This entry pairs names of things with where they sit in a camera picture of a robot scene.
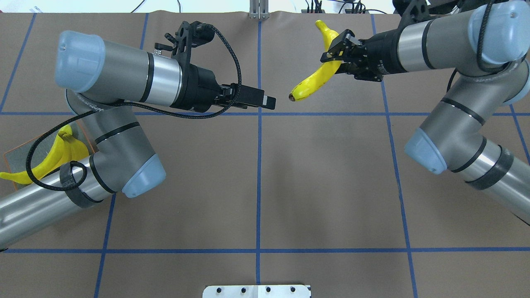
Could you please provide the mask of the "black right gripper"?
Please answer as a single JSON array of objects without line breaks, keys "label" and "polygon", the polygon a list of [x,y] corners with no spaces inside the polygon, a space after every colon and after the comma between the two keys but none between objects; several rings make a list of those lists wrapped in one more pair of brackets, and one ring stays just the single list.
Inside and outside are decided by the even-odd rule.
[{"label": "black right gripper", "polygon": [[342,73],[357,80],[381,82],[384,75],[404,73],[398,56],[400,31],[386,31],[369,39],[357,39],[346,29],[331,41],[320,62],[341,61]]}]

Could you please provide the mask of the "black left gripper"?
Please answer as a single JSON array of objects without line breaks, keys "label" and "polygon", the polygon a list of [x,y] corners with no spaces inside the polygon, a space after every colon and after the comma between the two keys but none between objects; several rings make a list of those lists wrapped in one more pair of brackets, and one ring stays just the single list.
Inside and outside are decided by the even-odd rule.
[{"label": "black left gripper", "polygon": [[247,109],[248,107],[274,110],[276,98],[265,95],[255,87],[242,85],[238,97],[234,99],[237,84],[219,85],[211,70],[188,64],[183,68],[181,90],[172,104],[172,108],[204,113],[210,109],[215,100],[218,107]]}]

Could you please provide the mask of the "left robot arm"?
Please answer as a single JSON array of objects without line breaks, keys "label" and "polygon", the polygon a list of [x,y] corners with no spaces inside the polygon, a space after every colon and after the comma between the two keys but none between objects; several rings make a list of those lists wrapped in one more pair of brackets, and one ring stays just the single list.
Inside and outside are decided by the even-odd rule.
[{"label": "left robot arm", "polygon": [[[191,51],[219,36],[232,56],[237,82],[218,84],[212,71],[191,64]],[[38,144],[63,126],[82,120],[97,151],[53,166],[50,174],[1,199],[1,250],[117,192],[137,197],[162,183],[166,172],[132,107],[186,119],[208,119],[230,107],[273,110],[276,98],[241,85],[236,55],[217,28],[182,23],[170,45],[156,43],[154,53],[100,36],[62,32],[58,40],[55,82],[75,116],[39,137]]]}]

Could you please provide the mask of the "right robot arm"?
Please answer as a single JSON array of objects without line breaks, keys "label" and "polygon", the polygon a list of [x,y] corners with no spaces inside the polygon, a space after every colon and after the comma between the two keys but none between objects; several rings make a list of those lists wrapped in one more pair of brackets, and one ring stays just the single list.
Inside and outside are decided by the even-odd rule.
[{"label": "right robot arm", "polygon": [[491,0],[444,17],[424,0],[396,0],[399,26],[356,39],[345,30],[325,46],[321,62],[337,73],[382,81],[384,75],[456,70],[459,77],[416,129],[405,153],[434,174],[450,170],[529,223],[529,165],[479,130],[498,107],[529,92],[529,4]]}]

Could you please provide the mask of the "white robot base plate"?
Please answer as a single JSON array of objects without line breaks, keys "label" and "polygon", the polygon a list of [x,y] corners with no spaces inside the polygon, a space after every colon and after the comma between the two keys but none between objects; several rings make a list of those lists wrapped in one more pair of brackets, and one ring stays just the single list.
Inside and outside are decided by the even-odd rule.
[{"label": "white robot base plate", "polygon": [[311,298],[309,285],[215,285],[207,286],[203,298]]}]

